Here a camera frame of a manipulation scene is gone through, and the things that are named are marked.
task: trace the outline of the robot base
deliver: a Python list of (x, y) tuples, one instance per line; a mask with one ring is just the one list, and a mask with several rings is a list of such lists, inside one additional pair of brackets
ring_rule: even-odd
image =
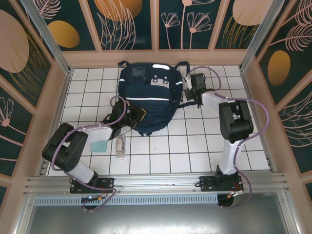
[[(114, 178), (98, 178), (97, 179), (97, 188), (104, 188), (109, 189), (114, 187)], [(113, 190), (108, 190), (107, 193), (111, 194)], [(101, 190), (94, 190), (89, 189), (79, 182), (75, 180), (71, 180), (71, 187), (70, 187), (70, 193), (71, 194), (100, 194)]]

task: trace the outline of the orange circle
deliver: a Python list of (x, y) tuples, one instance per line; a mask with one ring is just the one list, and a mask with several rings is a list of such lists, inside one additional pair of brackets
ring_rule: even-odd
[(128, 19), (124, 15), (127, 14), (127, 9), (130, 11), (132, 17), (136, 17), (142, 9), (142, 0), (94, 0), (98, 10), (110, 20), (113, 21), (125, 21)]

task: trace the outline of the backpack pocket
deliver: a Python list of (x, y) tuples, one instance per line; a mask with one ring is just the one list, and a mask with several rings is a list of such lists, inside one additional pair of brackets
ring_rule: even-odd
[(147, 115), (165, 112), (171, 102), (169, 89), (155, 85), (129, 85), (125, 97), (131, 105), (145, 109)]

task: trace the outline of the cable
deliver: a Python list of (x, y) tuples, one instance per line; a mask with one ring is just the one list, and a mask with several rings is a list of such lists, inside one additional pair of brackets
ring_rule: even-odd
[(214, 72), (215, 75), (218, 77), (218, 80), (219, 80), (219, 88), (215, 89), (214, 91), (214, 95), (217, 96), (218, 98), (221, 98), (221, 99), (224, 99), (224, 100), (228, 100), (228, 101), (247, 101), (247, 102), (253, 102), (253, 103), (256, 103), (258, 104), (259, 106), (261, 106), (263, 108), (263, 110), (265, 111), (265, 114), (267, 116), (267, 121), (265, 123), (265, 126), (261, 129), (261, 131), (259, 131), (257, 134), (253, 135), (253, 136), (250, 136), (244, 140), (242, 140), (238, 145), (237, 145), (237, 148), (235, 150), (235, 153), (234, 153), (234, 158), (233, 158), (233, 165), (234, 165), (234, 168), (236, 169), (236, 171), (242, 176), (245, 178), (245, 180), (247, 181), (248, 185), (249, 185), (249, 194), (248, 194), (248, 198), (246, 199), (246, 201), (243, 203), (243, 204), (240, 204), (238, 206), (234, 206), (234, 207), (227, 207), (228, 209), (236, 209), (236, 208), (240, 208), (242, 206), (244, 206), (251, 198), (251, 195), (252, 195), (252, 185), (250, 183), (250, 181), (248, 180), (248, 178), (238, 169), (237, 165), (236, 165), (236, 157), (237, 157), (237, 154), (238, 154), (238, 150), (239, 148), (241, 147), (242, 144), (244, 144), (247, 140), (250, 140), (250, 139), (253, 139), (259, 135), (261, 135), (262, 133), (264, 133), (264, 131), (268, 128), (268, 125), (269, 125), (269, 122), (270, 122), (270, 115), (269, 115), (269, 112), (267, 110), (267, 108), (259, 101), (256, 101), (254, 99), (249, 99), (249, 98), (228, 98), (228, 97), (225, 97), (225, 96), (222, 96), (220, 94), (217, 94), (216, 91), (221, 89), (221, 78), (220, 76), (218, 75), (218, 73), (210, 68), (210, 67), (206, 67), (206, 66), (199, 66), (199, 67), (195, 67), (193, 68), (192, 70), (190, 70), (185, 77), (187, 77), (192, 71), (194, 71), (195, 69), (197, 68), (205, 68), (205, 69), (209, 69), (210, 71)]
[[(73, 130), (71, 130), (70, 132), (68, 132), (67, 135), (60, 141), (59, 145), (57, 146), (57, 148), (56, 148), (56, 150), (55, 150), (55, 152), (54, 152), (54, 154), (53, 154), (53, 157), (52, 157), (52, 160), (51, 160), (51, 167), (52, 167), (52, 169), (53, 169), (54, 171), (62, 171), (62, 169), (57, 169), (57, 168), (55, 168), (55, 165), (54, 165), (55, 159), (56, 159), (56, 157), (57, 157), (57, 155), (58, 155), (58, 153), (59, 153), (59, 150), (60, 150), (60, 148), (62, 147), (63, 143), (66, 141), (66, 139), (67, 139), (72, 133), (74, 133), (74, 132), (76, 132), (76, 131), (80, 131), (80, 130), (85, 130), (85, 129), (88, 129), (88, 128), (98, 127), (98, 126), (99, 126), (99, 127), (101, 127), (101, 126), (110, 126), (110, 125), (113, 125), (113, 124), (119, 122), (119, 121), (123, 118), (123, 116), (125, 115), (126, 110), (127, 110), (127, 103), (126, 103), (125, 99), (123, 99), (123, 97), (121, 97), (121, 96), (114, 96), (114, 97), (112, 97), (111, 100), (110, 100), (111, 106), (113, 106), (113, 105), (112, 105), (112, 100), (113, 100), (114, 98), (119, 98), (119, 99), (121, 99), (122, 102), (123, 102), (123, 104), (124, 104), (124, 109), (123, 109), (123, 112), (122, 112), (121, 116), (120, 116), (117, 120), (115, 120), (115, 121), (113, 121), (113, 122), (111, 122), (111, 123), (107, 123), (107, 124), (93, 124), (93, 125), (87, 125), (87, 126), (84, 126), (84, 127), (77, 127), (77, 128), (74, 128)], [(85, 186), (85, 187), (87, 187), (87, 188), (89, 188), (89, 189), (100, 190), (100, 191), (111, 191), (111, 190), (113, 190), (113, 193), (110, 195), (110, 197), (109, 197), (108, 199), (106, 199), (106, 200), (103, 202), (103, 204), (101, 204), (101, 205), (95, 207), (94, 209), (90, 210), (90, 212), (95, 211), (95, 210), (98, 210), (98, 209), (100, 209), (101, 207), (103, 207), (103, 206), (115, 195), (115, 193), (117, 192), (117, 189), (115, 189), (115, 188), (104, 189), (104, 188), (92, 187), (92, 186), (90, 186), (90, 185), (88, 185), (88, 184), (83, 183), (81, 180), (75, 178), (74, 176), (68, 174), (67, 172), (64, 172), (64, 173), (65, 173), (66, 175), (68, 175), (69, 177), (71, 177), (72, 179), (76, 180), (78, 183), (82, 184), (83, 186)]]

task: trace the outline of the tile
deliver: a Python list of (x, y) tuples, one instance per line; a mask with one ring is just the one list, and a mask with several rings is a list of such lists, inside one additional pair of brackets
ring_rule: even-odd
[(208, 152), (205, 135), (187, 136), (190, 153)]
[(231, 98), (232, 97), (231, 91), (228, 90), (228, 89), (221, 89), (221, 90), (218, 90), (216, 93), (219, 94), (219, 95), (222, 95), (224, 97), (227, 97), (227, 98)]
[(97, 119), (97, 107), (82, 107), (79, 121), (95, 121)]
[(208, 106), (201, 106), (203, 118), (219, 118), (219, 111), (214, 110)]
[(211, 77), (211, 72), (210, 72), (210, 70), (209, 69), (207, 69), (207, 68), (197, 68), (198, 66), (195, 66), (194, 68), (196, 68), (195, 69), (195, 73), (196, 74), (199, 74), (199, 73), (202, 73), (202, 74), (204, 74), (206, 77)]
[(252, 138), (250, 140), (247, 140), (245, 143), (247, 151), (249, 150), (263, 150), (263, 146), (260, 140), (260, 136), (257, 136), (256, 138)]
[(186, 135), (185, 120), (172, 119), (168, 124), (169, 135)]
[(131, 128), (129, 126), (123, 127), (121, 129), (121, 132), (119, 135), (120, 136), (125, 135), (126, 137), (130, 137), (131, 136)]
[(202, 118), (201, 109), (197, 105), (184, 107), (185, 118)]
[(70, 82), (68, 93), (83, 93), (85, 86), (85, 80), (73, 80)]
[(85, 93), (82, 106), (98, 106), (99, 93)]
[(179, 108), (176, 110), (175, 115), (172, 119), (182, 118), (184, 119), (184, 110), (183, 108)]
[(202, 119), (186, 119), (187, 135), (205, 134), (204, 124)]
[(101, 91), (101, 80), (88, 80), (86, 83), (85, 93), (99, 93)]
[(150, 155), (131, 155), (130, 174), (149, 174)]
[(171, 173), (191, 172), (189, 154), (170, 154)]
[(219, 118), (205, 118), (204, 126), (206, 134), (221, 134)]
[(224, 138), (221, 134), (206, 135), (208, 152), (223, 152)]
[(163, 129), (160, 129), (159, 131), (153, 132), (152, 137), (167, 136), (167, 135), (168, 135), (168, 126), (166, 126)]
[(232, 89), (231, 93), (233, 98), (247, 98), (247, 94), (244, 89)]
[(169, 136), (170, 153), (187, 153), (189, 151), (186, 136)]
[[(217, 77), (213, 77), (212, 80), (214, 84), (214, 89), (218, 89), (220, 86), (219, 79)], [(220, 80), (221, 80), (221, 89), (230, 89), (226, 77), (220, 77)]]
[(209, 159), (211, 164), (211, 171), (215, 172), (217, 165), (221, 162), (222, 152), (219, 153), (209, 153)]
[(252, 170), (269, 170), (267, 158), (263, 151), (248, 152), (248, 158)]
[(81, 106), (82, 98), (83, 94), (68, 94), (65, 106), (66, 107)]
[[(130, 147), (131, 147), (131, 142), (132, 142), (131, 137), (126, 137), (126, 152), (125, 155), (130, 154)], [(116, 148), (117, 148), (117, 138), (114, 138), (112, 141), (112, 155), (116, 155)]]
[(108, 79), (102, 81), (101, 92), (116, 92), (117, 91), (117, 80)]
[(97, 121), (102, 121), (108, 114), (112, 113), (111, 106), (99, 106), (97, 112)]
[(130, 169), (130, 156), (126, 155), (123, 160), (111, 156), (110, 175), (128, 175)]
[(146, 155), (150, 153), (150, 137), (132, 137), (131, 138), (131, 154)]
[(81, 107), (65, 107), (62, 122), (78, 122)]
[(239, 154), (238, 169), (240, 171), (250, 171), (250, 164), (246, 152), (240, 152)]
[(111, 150), (112, 150), (112, 140), (109, 140), (107, 142), (107, 148), (106, 152), (92, 152), (92, 156), (104, 156), (104, 155), (111, 155)]
[(103, 68), (89, 69), (87, 80), (102, 79), (102, 76), (103, 76)]
[(151, 155), (151, 173), (170, 173), (169, 155)]
[[(214, 69), (216, 71), (216, 73), (220, 76), (220, 77), (225, 77), (225, 71), (224, 71), (224, 67), (223, 66), (209, 66), (211, 69)], [(210, 71), (211, 77), (217, 77), (217, 75), (213, 72)]]
[(100, 176), (109, 175), (110, 160), (111, 157), (109, 156), (92, 157), (90, 168)]
[[(111, 103), (111, 99), (113, 96), (116, 96), (116, 92), (112, 92), (112, 93), (101, 93), (99, 96), (99, 105), (100, 106), (110, 106)], [(116, 102), (116, 98), (114, 98), (112, 100), (112, 105), (115, 105)]]
[(228, 77), (230, 89), (245, 89), (241, 77)]
[(208, 153), (190, 154), (192, 172), (210, 172)]
[(118, 68), (104, 68), (103, 79), (117, 79)]
[(151, 154), (168, 154), (169, 140), (167, 136), (151, 136)]
[(238, 66), (224, 66), (227, 77), (240, 77)]
[(86, 80), (88, 69), (74, 69), (72, 80)]
[(253, 132), (254, 132), (254, 133), (257, 133), (257, 132), (258, 132), (258, 128), (257, 128), (257, 125), (256, 125), (256, 123), (255, 123), (254, 118), (252, 118), (252, 121), (253, 121)]

